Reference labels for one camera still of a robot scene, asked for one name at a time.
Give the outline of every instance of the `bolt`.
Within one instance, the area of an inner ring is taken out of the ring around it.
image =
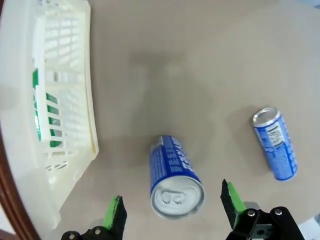
[[[248,211],[249,217],[253,217],[254,215],[256,215],[255,211],[252,211],[252,210]]]
[[[282,214],[282,211],[280,209],[276,209],[274,210],[274,213],[279,216]]]

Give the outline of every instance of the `beige tabletop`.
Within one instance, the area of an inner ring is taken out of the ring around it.
[[[222,240],[222,180],[297,223],[320,212],[320,10],[294,0],[92,0],[91,75],[100,153],[61,209],[55,234],[101,224],[113,195],[125,240]],[[251,119],[283,113],[298,174],[275,180]],[[150,206],[149,146],[178,138],[206,193],[170,221]]]

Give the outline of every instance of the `can label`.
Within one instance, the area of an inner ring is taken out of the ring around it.
[[[282,115],[272,124],[254,127],[269,166],[277,180],[285,181],[297,172],[296,156]]]
[[[173,136],[160,136],[150,148],[150,195],[158,183],[173,176],[188,176],[201,183],[180,142]]]

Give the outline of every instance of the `blue can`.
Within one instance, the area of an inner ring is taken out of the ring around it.
[[[296,156],[282,114],[267,107],[253,116],[254,130],[264,149],[275,179],[286,181],[296,175]]]
[[[202,183],[173,136],[160,136],[151,146],[150,178],[151,206],[163,218],[185,218],[204,203]]]

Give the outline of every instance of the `green object in basket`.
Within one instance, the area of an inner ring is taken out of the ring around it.
[[[32,86],[34,89],[36,89],[36,86],[39,85],[39,74],[38,74],[38,69],[34,70],[32,73]],[[53,102],[55,104],[58,104],[58,99],[55,96],[52,96],[51,94],[46,93],[46,99],[50,102]],[[34,101],[34,110],[35,110],[35,126],[36,130],[38,132],[38,137],[39,141],[41,141],[41,131],[40,131],[40,126],[39,126],[39,115],[38,115],[38,106],[37,106],[37,101],[36,101],[36,91],[34,91],[33,95],[33,101]],[[55,108],[54,106],[47,105],[47,111],[52,114],[59,115],[59,110]],[[60,126],[61,122],[60,120],[53,118],[53,117],[48,117],[48,122],[50,125],[56,125]],[[50,134],[51,136],[57,136],[61,137],[62,132],[60,130],[55,130],[55,129],[50,129]],[[52,140],[50,141],[50,147],[55,148],[62,144],[62,141],[55,141]]]

